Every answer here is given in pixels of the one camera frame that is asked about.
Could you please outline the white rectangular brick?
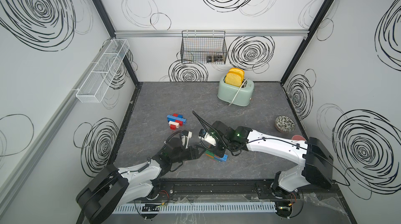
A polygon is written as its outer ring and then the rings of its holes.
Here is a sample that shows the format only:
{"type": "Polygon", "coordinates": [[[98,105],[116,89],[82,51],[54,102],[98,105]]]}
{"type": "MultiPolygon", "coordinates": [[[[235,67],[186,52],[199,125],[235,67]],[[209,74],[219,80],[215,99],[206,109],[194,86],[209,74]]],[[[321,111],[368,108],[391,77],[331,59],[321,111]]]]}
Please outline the white rectangular brick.
{"type": "Polygon", "coordinates": [[[169,124],[169,127],[170,127],[170,125],[175,125],[176,129],[178,129],[180,127],[180,125],[178,123],[173,122],[173,121],[169,121],[168,124],[169,124]]]}

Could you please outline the red rectangular brick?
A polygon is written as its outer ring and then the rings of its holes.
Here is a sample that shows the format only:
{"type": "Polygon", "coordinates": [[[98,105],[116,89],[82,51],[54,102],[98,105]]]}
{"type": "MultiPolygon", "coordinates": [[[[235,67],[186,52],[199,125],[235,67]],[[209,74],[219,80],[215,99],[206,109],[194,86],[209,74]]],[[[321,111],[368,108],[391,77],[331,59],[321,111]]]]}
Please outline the red rectangular brick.
{"type": "Polygon", "coordinates": [[[178,123],[180,126],[183,126],[183,122],[180,120],[175,120],[176,123],[178,123]]]}

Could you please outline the light blue vertical brick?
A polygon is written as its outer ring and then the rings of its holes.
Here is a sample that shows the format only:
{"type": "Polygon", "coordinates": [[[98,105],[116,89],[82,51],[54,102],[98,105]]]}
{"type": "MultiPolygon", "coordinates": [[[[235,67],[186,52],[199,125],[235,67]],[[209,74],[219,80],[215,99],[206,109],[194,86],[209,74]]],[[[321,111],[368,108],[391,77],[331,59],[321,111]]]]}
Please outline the light blue vertical brick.
{"type": "Polygon", "coordinates": [[[228,155],[224,155],[223,157],[214,156],[214,159],[220,162],[226,162],[228,155]]]}

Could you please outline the light blue long brick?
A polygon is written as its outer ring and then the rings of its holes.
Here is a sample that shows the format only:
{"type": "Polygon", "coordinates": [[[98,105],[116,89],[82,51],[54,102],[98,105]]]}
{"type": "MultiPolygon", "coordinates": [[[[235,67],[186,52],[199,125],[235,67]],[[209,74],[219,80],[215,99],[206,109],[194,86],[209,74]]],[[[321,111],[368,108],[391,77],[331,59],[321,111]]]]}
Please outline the light blue long brick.
{"type": "Polygon", "coordinates": [[[178,117],[174,117],[173,115],[167,115],[167,119],[168,119],[168,121],[174,121],[175,122],[175,120],[180,120],[180,121],[183,122],[183,124],[187,123],[187,120],[185,118],[178,118],[178,117]]]}

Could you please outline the green brick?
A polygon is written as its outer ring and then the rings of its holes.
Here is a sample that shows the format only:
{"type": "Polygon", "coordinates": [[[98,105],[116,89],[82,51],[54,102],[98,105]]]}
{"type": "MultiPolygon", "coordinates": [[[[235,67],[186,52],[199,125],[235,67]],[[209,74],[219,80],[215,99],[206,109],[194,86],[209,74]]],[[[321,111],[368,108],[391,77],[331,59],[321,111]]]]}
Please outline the green brick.
{"type": "Polygon", "coordinates": [[[207,155],[207,156],[209,156],[211,158],[215,158],[214,154],[212,152],[208,151],[208,150],[205,152],[205,155],[207,155]]]}

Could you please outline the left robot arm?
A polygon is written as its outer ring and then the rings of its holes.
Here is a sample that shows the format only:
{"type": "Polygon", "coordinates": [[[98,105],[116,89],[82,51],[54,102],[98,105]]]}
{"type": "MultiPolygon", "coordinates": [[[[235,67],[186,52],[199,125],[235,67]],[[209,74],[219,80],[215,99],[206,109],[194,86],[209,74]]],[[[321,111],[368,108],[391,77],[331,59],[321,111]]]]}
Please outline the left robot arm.
{"type": "Polygon", "coordinates": [[[200,145],[189,145],[186,136],[172,137],[146,162],[124,168],[105,166],[76,196],[77,222],[103,223],[116,207],[152,195],[159,178],[173,171],[173,164],[196,160],[204,152],[200,145]]]}

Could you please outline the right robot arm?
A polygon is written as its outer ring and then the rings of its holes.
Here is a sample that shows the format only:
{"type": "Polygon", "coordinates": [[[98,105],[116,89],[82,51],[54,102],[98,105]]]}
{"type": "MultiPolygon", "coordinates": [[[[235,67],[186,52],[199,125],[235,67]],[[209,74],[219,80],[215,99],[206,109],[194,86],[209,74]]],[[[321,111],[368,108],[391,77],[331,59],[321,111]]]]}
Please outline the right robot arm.
{"type": "Polygon", "coordinates": [[[233,129],[221,121],[208,123],[196,112],[201,124],[200,142],[208,151],[222,157],[230,154],[250,156],[254,153],[255,165],[246,162],[239,171],[239,179],[268,179],[276,193],[293,192],[313,185],[330,189],[333,185],[333,157],[317,138],[293,140],[264,134],[247,126],[233,129]]]}

